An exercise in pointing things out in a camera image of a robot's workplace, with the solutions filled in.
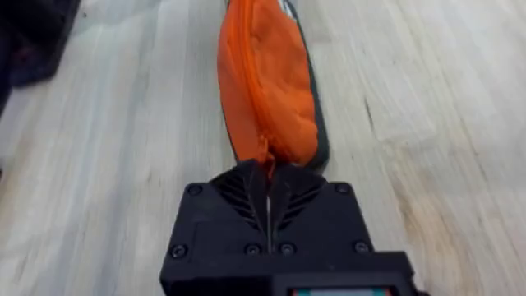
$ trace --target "orange zipper pouch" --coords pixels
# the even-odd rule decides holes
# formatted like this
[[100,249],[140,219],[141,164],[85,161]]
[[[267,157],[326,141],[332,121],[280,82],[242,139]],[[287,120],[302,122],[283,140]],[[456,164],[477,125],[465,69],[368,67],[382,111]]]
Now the orange zipper pouch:
[[320,169],[329,158],[307,47],[287,0],[231,0],[221,26],[221,104],[238,161]]

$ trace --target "wood grain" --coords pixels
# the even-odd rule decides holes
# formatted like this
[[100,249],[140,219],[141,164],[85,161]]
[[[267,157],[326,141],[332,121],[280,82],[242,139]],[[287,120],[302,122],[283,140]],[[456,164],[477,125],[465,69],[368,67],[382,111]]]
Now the wood grain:
[[[297,0],[331,144],[377,248],[432,295],[526,290],[526,4]],[[0,295],[161,295],[186,183],[234,164],[224,2],[84,0],[57,76],[0,122]]]

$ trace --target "screw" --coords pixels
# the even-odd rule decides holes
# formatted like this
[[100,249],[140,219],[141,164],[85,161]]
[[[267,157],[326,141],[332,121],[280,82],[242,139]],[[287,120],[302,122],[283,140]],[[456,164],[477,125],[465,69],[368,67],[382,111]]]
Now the screw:
[[258,255],[261,254],[261,247],[258,244],[251,243],[245,247],[245,253],[247,255]]
[[357,253],[366,253],[366,252],[370,252],[371,249],[366,243],[357,242],[354,244],[354,251],[356,251]]
[[188,247],[187,245],[175,245],[172,247],[170,255],[173,259],[181,259],[187,255]]
[[191,196],[196,196],[196,195],[199,195],[199,193],[201,193],[203,191],[203,187],[199,186],[199,185],[190,185],[190,187],[188,188],[187,192],[191,195]]
[[336,184],[336,192],[341,194],[348,194],[351,192],[351,186],[347,183]]
[[291,243],[283,243],[279,246],[279,252],[285,256],[290,256],[296,252],[296,247]]

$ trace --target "black object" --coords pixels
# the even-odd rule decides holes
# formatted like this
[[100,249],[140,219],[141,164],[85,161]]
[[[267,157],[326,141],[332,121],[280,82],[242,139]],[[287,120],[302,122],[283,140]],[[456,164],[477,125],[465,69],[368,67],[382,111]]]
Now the black object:
[[[0,26],[13,36],[9,53],[11,85],[23,86],[54,75],[79,2],[0,0]],[[1,62],[6,54],[0,54]]]
[[0,26],[0,116],[11,92],[11,84],[9,83],[9,56],[11,50],[11,34]]
[[[184,257],[173,255],[179,246]],[[168,296],[333,288],[418,295],[412,278],[405,253],[374,252],[350,185],[292,165],[268,182],[255,160],[188,185],[160,274]]]

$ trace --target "black 3d-printed part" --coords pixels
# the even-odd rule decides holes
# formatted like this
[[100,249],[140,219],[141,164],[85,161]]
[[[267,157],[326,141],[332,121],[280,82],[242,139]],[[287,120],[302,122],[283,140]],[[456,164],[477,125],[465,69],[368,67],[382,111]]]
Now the black 3d-printed part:
[[412,277],[403,252],[374,252],[350,185],[292,165],[268,183],[250,160],[187,187],[160,282],[168,296],[334,287],[416,296]]

